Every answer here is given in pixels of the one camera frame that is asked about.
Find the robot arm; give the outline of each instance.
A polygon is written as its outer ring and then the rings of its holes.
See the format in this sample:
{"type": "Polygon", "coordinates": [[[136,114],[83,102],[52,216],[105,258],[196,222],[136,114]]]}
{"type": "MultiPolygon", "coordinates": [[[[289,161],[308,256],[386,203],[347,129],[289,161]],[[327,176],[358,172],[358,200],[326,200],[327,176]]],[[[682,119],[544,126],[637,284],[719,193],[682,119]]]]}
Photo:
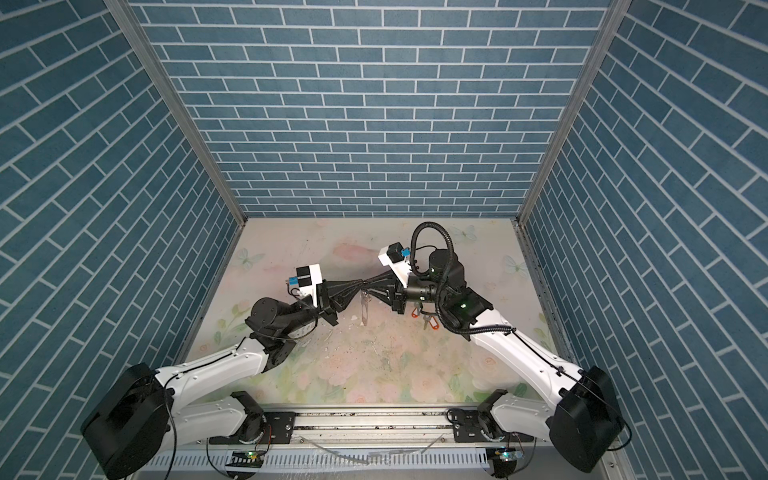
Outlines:
{"type": "Polygon", "coordinates": [[[367,280],[327,281],[322,279],[319,265],[297,268],[296,276],[288,280],[296,302],[257,300],[245,320],[253,332],[237,345],[154,371],[143,363],[128,369],[81,427],[107,478],[136,472],[175,443],[214,436],[242,443],[258,440],[266,419],[246,392],[234,392],[217,402],[191,403],[238,379],[278,366],[310,325],[316,326],[322,318],[335,326],[337,313],[360,290],[401,314],[408,301],[434,303],[449,332],[494,353],[544,399],[542,404],[497,390],[478,407],[478,427],[486,437],[498,439],[509,432],[523,432],[550,439],[576,468],[592,470],[624,425],[605,372],[598,367],[585,372],[517,331],[489,301],[467,286],[464,266],[453,252],[448,233],[437,223],[419,225],[410,249],[394,243],[382,248],[379,259],[389,269],[367,280]],[[440,231],[448,248],[433,251],[429,268],[422,273],[411,252],[419,231],[426,227],[440,231]]]}

